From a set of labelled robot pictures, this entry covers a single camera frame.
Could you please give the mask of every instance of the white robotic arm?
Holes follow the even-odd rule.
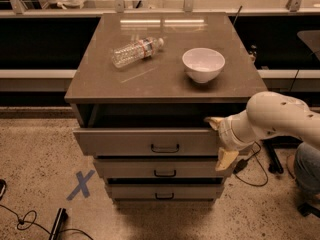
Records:
[[[242,150],[257,140],[292,136],[320,150],[320,115],[302,100],[275,92],[250,98],[246,110],[226,118],[205,119],[219,132],[222,146],[217,170],[227,169]]]

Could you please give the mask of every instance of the black drawer handle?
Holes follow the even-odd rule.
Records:
[[[171,193],[171,196],[168,197],[159,197],[158,193],[154,194],[157,200],[172,200],[174,198],[174,193]]]
[[[151,150],[154,153],[177,153],[180,149],[179,144],[176,147],[156,147],[151,144]]]
[[[177,175],[177,171],[173,170],[172,174],[159,174],[157,172],[157,170],[154,170],[153,174],[154,174],[155,177],[159,177],[159,178],[172,178],[172,177],[175,177]]]

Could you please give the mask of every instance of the floor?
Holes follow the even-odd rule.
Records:
[[[26,221],[34,219],[34,213],[28,212],[36,211],[35,222],[48,231],[58,209],[65,208],[69,216],[65,228],[80,229],[95,240],[319,239],[319,218],[303,217],[296,208],[301,202],[299,191],[285,168],[286,156],[294,149],[277,150],[285,171],[272,174],[262,148],[257,158],[267,171],[268,183],[253,187],[232,175],[214,204],[113,203],[91,157],[82,155],[72,134],[77,126],[69,108],[0,108],[0,178],[7,182],[0,205]],[[74,191],[76,174],[86,177],[90,171],[94,173],[86,182],[85,197]],[[255,159],[238,176],[253,184],[266,180]],[[49,239],[37,225],[19,231],[17,224],[16,215],[0,207],[1,239]],[[90,239],[75,230],[61,234],[65,240]]]

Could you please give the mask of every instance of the bowl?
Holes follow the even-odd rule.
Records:
[[[216,78],[225,65],[221,53],[208,48],[194,48],[182,56],[186,74],[197,83],[207,83]]]

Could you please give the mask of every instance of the cabinet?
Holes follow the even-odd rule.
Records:
[[[163,37],[163,51],[116,69],[107,51],[145,36]],[[226,58],[205,85],[184,73],[182,55],[195,47]],[[215,171],[219,138],[203,119],[239,113],[265,90],[224,13],[105,14],[65,99],[110,198],[214,201],[232,169]]]

